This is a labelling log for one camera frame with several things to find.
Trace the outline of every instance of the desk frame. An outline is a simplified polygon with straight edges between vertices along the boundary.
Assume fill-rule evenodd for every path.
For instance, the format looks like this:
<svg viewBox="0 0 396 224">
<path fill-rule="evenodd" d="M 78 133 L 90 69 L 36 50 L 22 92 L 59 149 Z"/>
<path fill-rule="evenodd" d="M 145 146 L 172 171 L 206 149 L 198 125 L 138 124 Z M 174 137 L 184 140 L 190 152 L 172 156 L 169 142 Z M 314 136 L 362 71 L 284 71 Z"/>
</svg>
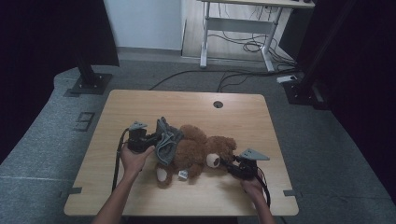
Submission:
<svg viewBox="0 0 396 224">
<path fill-rule="evenodd" d="M 264 48 L 262 48 L 261 53 L 264 58 L 265 65 L 269 72 L 275 71 L 272 64 L 272 57 L 269 53 L 269 48 L 271 46 L 272 40 L 274 38 L 274 34 L 276 31 L 276 27 L 279 22 L 280 15 L 282 14 L 283 7 L 285 3 L 274 3 L 274 1 L 221 1 L 221 0 L 201 0 L 206 3 L 205 10 L 205 22 L 204 22 L 204 41 L 201 46 L 201 61 L 200 67 L 206 68 L 207 61 L 207 33 L 209 30 L 214 31 L 228 31 L 228 32 L 238 32 L 238 33 L 253 33 L 253 34 L 261 34 L 268 35 L 266 38 Z M 213 18 L 209 16 L 210 11 L 210 3 L 227 3 L 227 4 L 248 4 L 248 5 L 259 5 L 259 6 L 271 6 L 278 7 L 278 11 L 276 13 L 276 17 L 273 21 L 248 21 L 248 20 L 236 20 L 236 19 L 224 19 L 224 18 Z M 288 4 L 288 7 L 313 7 L 314 4 Z"/>
</svg>

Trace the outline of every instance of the teddy bear ear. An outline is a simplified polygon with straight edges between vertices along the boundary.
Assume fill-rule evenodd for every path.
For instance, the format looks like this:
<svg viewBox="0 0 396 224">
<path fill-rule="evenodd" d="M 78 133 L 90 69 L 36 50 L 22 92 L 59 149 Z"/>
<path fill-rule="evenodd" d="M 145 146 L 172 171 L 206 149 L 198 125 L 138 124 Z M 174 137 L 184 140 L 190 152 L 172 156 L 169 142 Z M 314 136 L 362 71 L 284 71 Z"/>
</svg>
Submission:
<svg viewBox="0 0 396 224">
<path fill-rule="evenodd" d="M 226 141 L 225 141 L 225 144 L 230 149 L 236 150 L 236 143 L 235 143 L 235 140 L 233 140 L 233 138 L 227 138 Z"/>
</svg>

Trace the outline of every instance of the white desk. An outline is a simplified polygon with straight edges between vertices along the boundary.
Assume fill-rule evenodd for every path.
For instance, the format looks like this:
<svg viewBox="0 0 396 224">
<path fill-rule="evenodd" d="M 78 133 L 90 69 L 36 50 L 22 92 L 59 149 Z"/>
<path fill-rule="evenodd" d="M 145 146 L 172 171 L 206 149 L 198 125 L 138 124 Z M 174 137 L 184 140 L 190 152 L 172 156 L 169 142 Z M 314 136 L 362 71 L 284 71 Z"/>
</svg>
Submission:
<svg viewBox="0 0 396 224">
<path fill-rule="evenodd" d="M 204 41 L 201 46 L 201 62 L 200 62 L 201 68 L 206 68 L 207 32 L 209 30 L 216 30 L 216 31 L 229 31 L 229 32 L 268 35 L 264 48 L 262 48 L 262 57 L 264 58 L 268 71 L 274 71 L 274 67 L 271 62 L 271 56 L 268 50 L 271 46 L 272 39 L 274 38 L 276 27 L 279 22 L 279 17 L 280 14 L 282 13 L 283 7 L 313 8 L 315 6 L 315 4 L 312 1 L 310 3 L 305 3 L 303 0 L 300 0 L 299 2 L 295 2 L 291 0 L 200 0 L 200 1 L 206 3 Z M 227 4 L 239 4 L 239 5 L 279 7 L 279 10 L 277 11 L 276 17 L 273 21 L 247 21 L 247 20 L 236 20 L 236 19 L 213 18 L 209 16 L 210 3 L 227 3 Z"/>
</svg>

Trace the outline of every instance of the wooden table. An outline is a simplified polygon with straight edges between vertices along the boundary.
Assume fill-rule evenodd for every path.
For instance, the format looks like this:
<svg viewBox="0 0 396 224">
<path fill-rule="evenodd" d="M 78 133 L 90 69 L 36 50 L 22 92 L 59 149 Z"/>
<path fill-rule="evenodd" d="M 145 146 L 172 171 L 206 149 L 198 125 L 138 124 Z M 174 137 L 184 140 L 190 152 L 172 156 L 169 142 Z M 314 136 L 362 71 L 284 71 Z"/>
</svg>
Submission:
<svg viewBox="0 0 396 224">
<path fill-rule="evenodd" d="M 215 108 L 214 102 L 223 103 Z M 69 216 L 94 216 L 111 193 L 116 149 L 120 135 L 134 121 L 147 123 L 154 133 L 156 120 L 166 117 L 170 125 L 193 124 L 207 136 L 232 137 L 236 155 L 248 147 L 270 157 L 258 161 L 271 193 L 271 211 L 276 216 L 294 216 L 298 206 L 264 98 L 257 94 L 112 91 L 93 134 L 64 211 Z M 195 181 L 181 181 L 175 175 L 168 189 L 159 189 L 151 154 L 134 182 L 123 214 L 125 216 L 254 216 L 255 210 L 239 181 L 221 171 L 205 169 Z"/>
<path fill-rule="evenodd" d="M 209 30 L 215 31 L 229 31 L 239 33 L 251 33 L 267 35 L 264 47 L 262 48 L 262 57 L 264 58 L 265 65 L 268 71 L 275 71 L 269 48 L 274 38 L 276 27 L 279 22 L 280 15 L 284 7 L 291 8 L 313 8 L 315 4 L 311 1 L 305 3 L 303 0 L 298 2 L 291 0 L 199 0 L 206 3 L 205 22 L 204 22 L 204 40 L 201 46 L 201 61 L 200 67 L 206 68 L 207 59 L 207 34 Z M 213 18 L 209 16 L 210 3 L 226 3 L 226 4 L 239 4 L 239 5 L 253 5 L 253 6 L 268 6 L 278 7 L 276 17 L 273 21 L 251 21 L 251 20 L 236 20 L 227 18 Z"/>
</svg>

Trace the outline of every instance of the desk leg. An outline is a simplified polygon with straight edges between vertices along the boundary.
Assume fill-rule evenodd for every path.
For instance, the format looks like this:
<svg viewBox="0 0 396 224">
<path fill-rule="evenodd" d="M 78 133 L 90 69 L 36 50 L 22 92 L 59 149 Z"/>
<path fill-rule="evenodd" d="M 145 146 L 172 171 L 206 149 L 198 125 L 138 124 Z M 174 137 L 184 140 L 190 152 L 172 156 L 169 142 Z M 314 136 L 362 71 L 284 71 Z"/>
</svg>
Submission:
<svg viewBox="0 0 396 224">
<path fill-rule="evenodd" d="M 210 2 L 207 3 L 206 6 L 206 13 L 205 13 L 205 23 L 204 23 L 204 42 L 201 46 L 201 68 L 206 68 L 206 58 L 207 58 L 207 30 L 209 24 L 209 9 L 210 9 Z"/>
<path fill-rule="evenodd" d="M 271 42 L 274 38 L 277 24 L 279 22 L 280 14 L 282 14 L 283 7 L 280 7 L 276 13 L 276 18 L 274 19 L 273 26 L 271 28 L 270 36 L 265 41 L 264 48 L 262 49 L 262 57 L 264 58 L 265 65 L 267 66 L 268 72 L 274 72 L 274 67 L 271 62 L 271 54 L 269 53 L 269 48 L 271 47 Z"/>
</svg>

